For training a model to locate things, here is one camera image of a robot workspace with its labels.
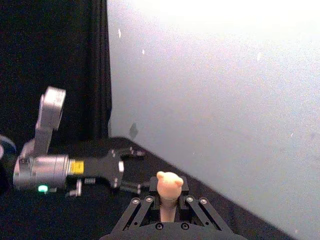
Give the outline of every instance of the bear figurine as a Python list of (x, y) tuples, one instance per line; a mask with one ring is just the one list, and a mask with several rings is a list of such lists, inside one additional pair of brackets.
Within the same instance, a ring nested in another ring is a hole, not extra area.
[(160, 196), (161, 222), (174, 222), (178, 198), (181, 195), (184, 180), (173, 172), (159, 171), (156, 174), (156, 186)]

